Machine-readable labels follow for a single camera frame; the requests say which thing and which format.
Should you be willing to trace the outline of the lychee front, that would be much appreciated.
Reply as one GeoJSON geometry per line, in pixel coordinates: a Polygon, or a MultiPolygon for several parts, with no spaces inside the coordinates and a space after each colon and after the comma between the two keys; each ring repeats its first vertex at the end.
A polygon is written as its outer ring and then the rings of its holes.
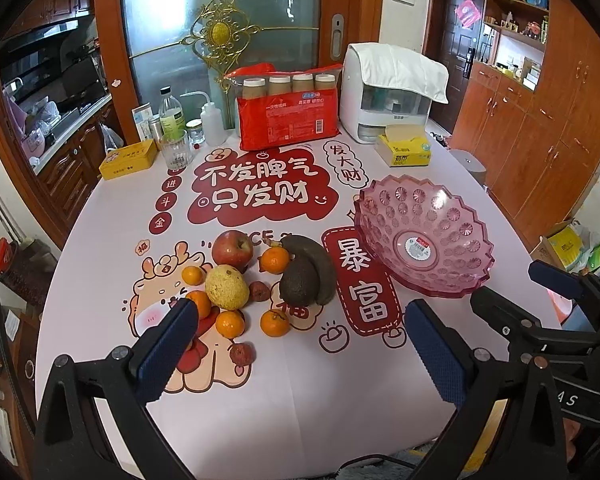
{"type": "Polygon", "coordinates": [[[238,367],[251,366],[256,359],[251,344],[233,344],[230,347],[230,359],[238,367]]]}

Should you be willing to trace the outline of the lychee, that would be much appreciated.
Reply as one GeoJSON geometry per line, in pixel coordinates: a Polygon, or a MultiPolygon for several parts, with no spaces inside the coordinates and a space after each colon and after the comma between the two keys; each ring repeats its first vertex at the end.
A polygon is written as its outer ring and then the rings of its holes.
{"type": "Polygon", "coordinates": [[[250,300],[253,302],[268,301],[271,297],[271,289],[268,284],[254,281],[249,285],[250,300]]]}
{"type": "Polygon", "coordinates": [[[256,359],[251,344],[233,344],[230,347],[230,359],[238,367],[251,366],[256,359]]]}

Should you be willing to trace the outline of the overripe dark banana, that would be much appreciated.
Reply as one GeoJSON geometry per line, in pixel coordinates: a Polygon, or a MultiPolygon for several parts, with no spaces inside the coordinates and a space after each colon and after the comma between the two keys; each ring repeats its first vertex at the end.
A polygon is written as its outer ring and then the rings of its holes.
{"type": "Polygon", "coordinates": [[[336,269],[332,257],[321,244],[309,237],[297,234],[287,235],[268,244],[270,247],[285,248],[291,254],[292,259],[295,256],[302,256],[313,263],[320,280],[320,290],[314,304],[324,307],[334,299],[337,290],[336,269]]]}

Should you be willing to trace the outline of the small tangerine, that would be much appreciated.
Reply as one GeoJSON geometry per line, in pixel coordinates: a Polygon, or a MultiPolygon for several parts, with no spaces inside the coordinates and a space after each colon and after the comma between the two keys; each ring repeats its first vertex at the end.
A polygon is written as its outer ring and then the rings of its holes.
{"type": "Polygon", "coordinates": [[[182,280],[189,286],[198,286],[204,282],[206,272],[199,266],[186,266],[182,270],[182,280]]]}

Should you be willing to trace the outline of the yellow pear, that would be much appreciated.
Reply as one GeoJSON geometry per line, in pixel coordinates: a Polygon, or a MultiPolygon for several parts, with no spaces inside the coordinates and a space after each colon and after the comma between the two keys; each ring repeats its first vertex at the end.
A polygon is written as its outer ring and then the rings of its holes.
{"type": "Polygon", "coordinates": [[[227,311],[245,307],[250,289],[242,274],[228,264],[219,264],[208,272],[204,291],[214,306],[227,311]]]}

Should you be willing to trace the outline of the dark avocado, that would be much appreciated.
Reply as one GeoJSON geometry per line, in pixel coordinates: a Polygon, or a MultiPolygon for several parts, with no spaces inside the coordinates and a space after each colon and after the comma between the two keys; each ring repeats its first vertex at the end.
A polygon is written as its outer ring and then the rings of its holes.
{"type": "Polygon", "coordinates": [[[289,307],[309,307],[319,290],[320,280],[313,263],[306,257],[295,256],[279,282],[280,298],[289,307]]]}

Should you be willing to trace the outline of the red apple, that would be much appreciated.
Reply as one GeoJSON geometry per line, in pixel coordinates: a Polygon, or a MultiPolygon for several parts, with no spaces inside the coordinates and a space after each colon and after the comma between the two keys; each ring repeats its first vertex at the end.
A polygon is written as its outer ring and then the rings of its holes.
{"type": "Polygon", "coordinates": [[[211,257],[218,266],[225,264],[234,266],[240,272],[245,272],[253,258],[252,241],[242,231],[225,231],[213,242],[211,257]]]}

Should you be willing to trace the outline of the cardboard box on floor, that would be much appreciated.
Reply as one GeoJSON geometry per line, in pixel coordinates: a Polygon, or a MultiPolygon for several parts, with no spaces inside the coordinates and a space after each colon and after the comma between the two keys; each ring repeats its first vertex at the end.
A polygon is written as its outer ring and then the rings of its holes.
{"type": "Polygon", "coordinates": [[[530,256],[557,269],[578,273],[586,267],[590,253],[591,232],[577,219],[568,219],[541,235],[530,256]]]}

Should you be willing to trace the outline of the pink plastic fruit bowl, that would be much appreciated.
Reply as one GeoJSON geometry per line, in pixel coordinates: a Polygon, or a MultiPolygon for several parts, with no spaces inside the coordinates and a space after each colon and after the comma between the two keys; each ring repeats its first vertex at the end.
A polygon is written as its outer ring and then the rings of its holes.
{"type": "Polygon", "coordinates": [[[491,277],[486,224],[460,196],[428,179],[373,180],[354,201],[354,225],[372,259],[425,296],[462,298],[491,277]]]}

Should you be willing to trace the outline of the printed pink tablecloth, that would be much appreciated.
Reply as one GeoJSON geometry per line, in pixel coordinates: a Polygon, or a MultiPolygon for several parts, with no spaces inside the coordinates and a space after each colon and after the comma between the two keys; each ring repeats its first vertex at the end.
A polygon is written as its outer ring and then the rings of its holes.
{"type": "Polygon", "coordinates": [[[352,458],[426,442],[452,415],[405,337],[398,312],[415,293],[383,280],[353,229],[355,196],[391,168],[370,145],[327,141],[246,153],[236,138],[200,150],[171,176],[162,160],[100,182],[61,252],[43,311],[35,387],[56,356],[98,360],[132,346],[176,298],[182,272],[207,263],[224,231],[300,234],[328,247],[344,285],[286,335],[260,327],[267,302],[246,307],[242,341],[256,358],[237,367],[230,341],[206,330],[196,370],[175,374],[151,416],[203,479],[328,474],[352,458]]]}

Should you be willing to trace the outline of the white countertop appliance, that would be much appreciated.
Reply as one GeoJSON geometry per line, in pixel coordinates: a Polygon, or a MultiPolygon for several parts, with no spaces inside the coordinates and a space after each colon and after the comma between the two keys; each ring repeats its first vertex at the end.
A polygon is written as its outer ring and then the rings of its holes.
{"type": "Polygon", "coordinates": [[[425,125],[432,101],[414,92],[366,86],[354,52],[344,56],[339,128],[359,144],[373,144],[390,125],[425,125]]]}

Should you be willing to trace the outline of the dark entrance door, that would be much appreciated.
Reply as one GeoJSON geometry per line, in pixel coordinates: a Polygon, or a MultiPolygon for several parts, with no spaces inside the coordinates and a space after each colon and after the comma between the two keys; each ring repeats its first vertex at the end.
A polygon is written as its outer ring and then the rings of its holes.
{"type": "Polygon", "coordinates": [[[484,0],[429,0],[422,53],[449,72],[449,103],[432,104],[430,119],[452,133],[482,34],[484,0]]]}

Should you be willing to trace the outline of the clear drinking glass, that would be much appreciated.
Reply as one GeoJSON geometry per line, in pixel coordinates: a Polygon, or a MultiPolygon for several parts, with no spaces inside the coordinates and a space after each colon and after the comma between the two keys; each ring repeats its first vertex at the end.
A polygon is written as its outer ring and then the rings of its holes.
{"type": "Polygon", "coordinates": [[[161,141],[161,153],[169,170],[185,169],[192,159],[192,151],[185,130],[166,133],[161,141]]]}

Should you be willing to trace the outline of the glass door with gold ornament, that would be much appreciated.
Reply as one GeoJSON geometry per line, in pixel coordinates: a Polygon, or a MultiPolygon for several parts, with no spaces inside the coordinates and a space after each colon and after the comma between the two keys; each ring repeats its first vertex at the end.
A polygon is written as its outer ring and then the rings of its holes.
{"type": "Polygon", "coordinates": [[[132,111],[171,88],[189,108],[208,96],[234,125],[227,79],[271,63],[303,72],[340,63],[348,44],[379,38],[382,0],[94,0],[109,91],[122,136],[132,111]]]}

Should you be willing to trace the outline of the wooden cabinet wall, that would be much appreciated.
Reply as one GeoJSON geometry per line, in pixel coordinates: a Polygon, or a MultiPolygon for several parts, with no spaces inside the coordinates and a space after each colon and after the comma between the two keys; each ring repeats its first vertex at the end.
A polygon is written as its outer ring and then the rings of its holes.
{"type": "Polygon", "coordinates": [[[452,148],[527,248],[584,199],[600,166],[600,37],[570,0],[484,0],[492,48],[477,56],[452,148]]]}

